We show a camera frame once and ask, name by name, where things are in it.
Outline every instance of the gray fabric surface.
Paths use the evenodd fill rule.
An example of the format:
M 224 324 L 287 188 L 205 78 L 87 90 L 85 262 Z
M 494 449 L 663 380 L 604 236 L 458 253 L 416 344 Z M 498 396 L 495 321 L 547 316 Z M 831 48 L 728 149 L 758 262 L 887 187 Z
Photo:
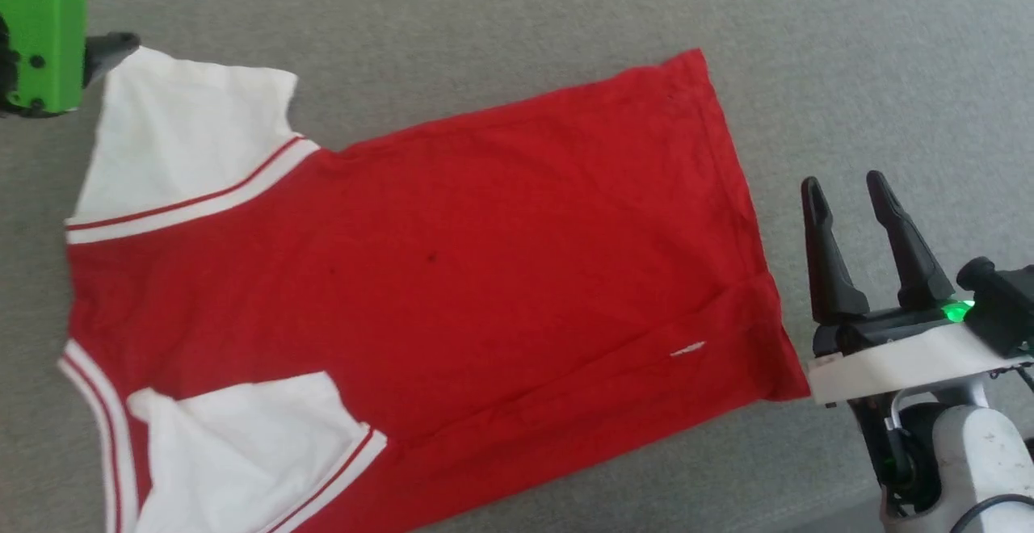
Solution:
M 325 146 L 528 97 L 702 47 L 751 183 L 786 325 L 812 323 L 798 184 L 823 180 L 858 286 L 896 279 L 864 195 L 884 170 L 949 272 L 1034 260 L 1034 0 L 91 0 L 196 61 L 302 79 Z M 0 531 L 100 531 L 93 421 L 53 362 L 71 212 L 98 113 L 0 122 Z M 1012 379 L 992 393 L 1034 427 Z M 430 530 L 763 531 L 876 495 L 849 413 L 759 404 Z

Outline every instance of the white sleeve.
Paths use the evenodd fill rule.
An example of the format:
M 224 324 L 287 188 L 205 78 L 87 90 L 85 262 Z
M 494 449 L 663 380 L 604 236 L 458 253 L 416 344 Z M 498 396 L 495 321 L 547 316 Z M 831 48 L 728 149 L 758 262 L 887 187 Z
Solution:
M 123 217 L 240 183 L 295 137 L 298 78 L 141 48 L 107 78 L 93 159 L 69 225 Z

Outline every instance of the gray carpet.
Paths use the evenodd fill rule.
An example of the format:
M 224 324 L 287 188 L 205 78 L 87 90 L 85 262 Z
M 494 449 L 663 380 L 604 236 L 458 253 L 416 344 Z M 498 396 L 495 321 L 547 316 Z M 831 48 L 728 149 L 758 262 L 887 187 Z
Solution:
M 1034 0 L 91 0 L 195 59 L 302 79 L 292 120 L 330 147 L 702 47 L 809 352 L 798 184 L 816 174 L 858 286 L 896 279 L 863 174 L 882 169 L 946 270 L 1034 261 Z M 61 220 L 98 114 L 0 122 L 0 531 L 102 530 L 97 440 L 55 371 Z M 1034 427 L 1018 382 L 994 404 Z M 434 526 L 458 531 L 793 530 L 876 496 L 849 413 L 762 404 Z

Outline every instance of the folded white sleeve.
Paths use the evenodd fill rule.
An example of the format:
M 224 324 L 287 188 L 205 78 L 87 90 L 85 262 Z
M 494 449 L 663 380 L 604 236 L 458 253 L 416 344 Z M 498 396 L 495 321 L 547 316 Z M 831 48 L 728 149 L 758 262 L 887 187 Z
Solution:
M 148 388 L 128 407 L 148 424 L 152 481 L 135 533 L 288 531 L 300 509 L 316 510 L 306 503 L 326 504 L 320 494 L 342 490 L 347 482 L 334 482 L 354 479 L 384 446 L 323 373 L 182 401 Z M 361 466 L 346 471 L 349 461 Z
M 109 72 L 93 159 L 70 225 L 231 187 L 294 137 L 295 73 L 181 61 L 141 48 Z

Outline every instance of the red stripe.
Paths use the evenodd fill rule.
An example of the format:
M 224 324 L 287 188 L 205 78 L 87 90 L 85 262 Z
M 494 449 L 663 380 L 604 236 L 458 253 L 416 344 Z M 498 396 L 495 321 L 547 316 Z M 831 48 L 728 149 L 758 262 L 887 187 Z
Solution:
M 344 471 L 352 465 L 352 462 L 356 460 L 356 456 L 359 455 L 359 452 L 362 452 L 363 448 L 366 447 L 366 444 L 370 441 L 371 438 L 373 438 L 373 428 L 370 428 L 369 432 L 366 433 L 366 437 L 363 438 L 363 442 L 359 444 L 359 448 L 356 448 L 356 450 L 354 452 L 352 452 L 352 455 L 348 456 L 348 460 L 345 461 L 343 465 L 341 465 L 341 468 L 339 470 L 337 470 L 337 472 L 334 473 L 334 476 L 332 476 L 330 479 L 328 479 L 327 482 L 323 486 L 321 486 L 321 488 L 318 491 L 316 491 L 313 494 L 313 496 L 309 497 L 309 499 L 307 501 L 305 501 L 304 503 L 300 504 L 300 506 L 297 509 L 291 511 L 291 514 L 288 514 L 287 516 L 281 519 L 280 522 L 277 523 L 273 527 L 273 529 L 269 530 L 269 533 L 275 533 L 275 531 L 277 529 L 280 529 L 280 527 L 283 527 L 284 523 L 287 523 L 288 521 L 291 521 L 292 517 L 295 517 L 295 515 L 298 514 L 299 511 L 301 511 L 305 507 L 309 506 L 309 504 L 311 504 L 312 501 L 314 501 L 316 499 L 316 497 L 321 496 L 323 494 L 323 492 L 327 490 L 328 486 L 330 486 L 331 484 L 333 484 L 334 481 L 337 480 L 341 476 L 341 474 L 343 474 Z
M 206 194 L 205 196 L 199 196 L 197 198 L 191 198 L 190 200 L 185 200 L 184 202 L 177 202 L 176 204 L 170 204 L 168 206 L 162 206 L 160 208 L 154 208 L 154 209 L 151 209 L 151 210 L 144 210 L 144 212 L 136 212 L 135 214 L 128 214 L 128 215 L 125 215 L 125 216 L 119 216 L 117 218 L 109 218 L 107 220 L 97 220 L 97 221 L 91 221 L 91 223 L 86 223 L 86 224 L 69 225 L 69 226 L 65 227 L 65 229 L 66 230 L 84 230 L 84 229 L 87 229 L 87 228 L 97 228 L 97 227 L 101 227 L 101 226 L 111 226 L 113 224 L 121 224 L 121 223 L 125 223 L 125 221 L 134 220 L 134 219 L 138 219 L 138 218 L 143 218 L 143 217 L 146 217 L 146 216 L 152 216 L 154 214 L 160 214 L 162 212 L 168 212 L 170 210 L 176 210 L 176 209 L 182 208 L 184 206 L 190 206 L 190 205 L 196 204 L 199 202 L 204 202 L 206 200 L 211 200 L 213 198 L 218 198 L 220 196 L 224 196 L 226 194 L 230 194 L 233 190 L 236 190 L 236 189 L 239 189 L 240 187 L 243 187 L 249 181 L 251 181 L 252 179 L 254 179 L 255 176 L 257 176 L 260 173 L 262 173 L 262 171 L 265 170 L 270 164 L 272 164 L 273 160 L 276 160 L 277 157 L 280 157 L 280 154 L 284 153 L 284 151 L 286 151 L 288 147 L 291 147 L 292 145 L 294 145 L 296 143 L 299 143 L 299 141 L 302 141 L 305 138 L 302 137 L 302 136 L 296 136 L 296 137 L 292 138 L 290 141 L 287 141 L 287 143 L 285 143 L 285 144 L 281 145 L 279 148 L 277 148 L 277 150 L 274 151 L 273 154 L 270 155 L 265 161 L 263 161 L 263 164 L 261 166 L 258 166 L 257 168 L 255 168 L 254 172 L 251 172 L 250 174 L 248 174 L 248 177 L 244 178 L 243 180 L 237 182 L 236 184 L 234 184 L 233 186 L 230 186 L 227 188 L 224 188 L 224 189 L 221 189 L 221 190 L 218 190 L 218 191 L 213 191 L 212 194 Z
M 69 367 L 79 376 L 81 380 L 89 387 L 90 391 L 93 392 L 93 396 L 97 398 L 97 403 L 100 404 L 100 409 L 104 411 L 104 422 L 108 424 L 108 437 L 109 444 L 111 445 L 111 458 L 112 458 L 112 482 L 115 486 L 115 533 L 119 533 L 122 530 L 122 492 L 119 490 L 119 461 L 118 451 L 115 449 L 115 424 L 112 422 L 112 414 L 108 411 L 108 406 L 104 405 L 104 399 L 100 397 L 100 390 L 97 386 L 93 385 L 90 378 L 83 373 L 83 368 L 79 366 L 78 363 L 71 360 L 67 355 L 61 357 Z

